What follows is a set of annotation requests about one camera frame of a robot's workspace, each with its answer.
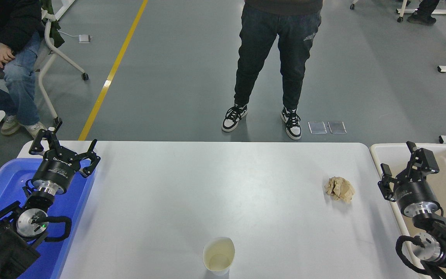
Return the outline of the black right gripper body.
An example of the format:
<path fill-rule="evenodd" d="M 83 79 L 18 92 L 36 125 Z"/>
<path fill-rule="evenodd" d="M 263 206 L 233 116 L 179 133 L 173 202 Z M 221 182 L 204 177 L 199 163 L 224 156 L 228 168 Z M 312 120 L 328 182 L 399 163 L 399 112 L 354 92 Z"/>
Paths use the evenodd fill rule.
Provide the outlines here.
<path fill-rule="evenodd" d="M 393 192 L 401 213 L 434 213 L 440 210 L 436 195 L 426 180 L 411 182 L 397 179 Z"/>

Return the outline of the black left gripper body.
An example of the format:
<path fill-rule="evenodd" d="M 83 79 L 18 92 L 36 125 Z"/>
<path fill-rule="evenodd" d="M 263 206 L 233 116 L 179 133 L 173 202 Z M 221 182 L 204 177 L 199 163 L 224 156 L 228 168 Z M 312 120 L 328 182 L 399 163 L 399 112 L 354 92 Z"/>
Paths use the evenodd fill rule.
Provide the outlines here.
<path fill-rule="evenodd" d="M 32 185 L 36 188 L 67 190 L 75 173 L 80 169 L 77 158 L 78 153 L 67 148 L 46 151 L 32 178 Z"/>

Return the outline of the seated person's hand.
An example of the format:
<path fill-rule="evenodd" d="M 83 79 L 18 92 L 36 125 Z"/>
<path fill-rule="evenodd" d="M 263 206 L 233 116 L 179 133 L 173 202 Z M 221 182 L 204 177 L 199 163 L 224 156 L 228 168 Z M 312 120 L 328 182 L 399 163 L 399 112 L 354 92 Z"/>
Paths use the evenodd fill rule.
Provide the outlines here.
<path fill-rule="evenodd" d="M 12 49 L 4 43 L 0 43 L 0 68 L 15 59 Z"/>

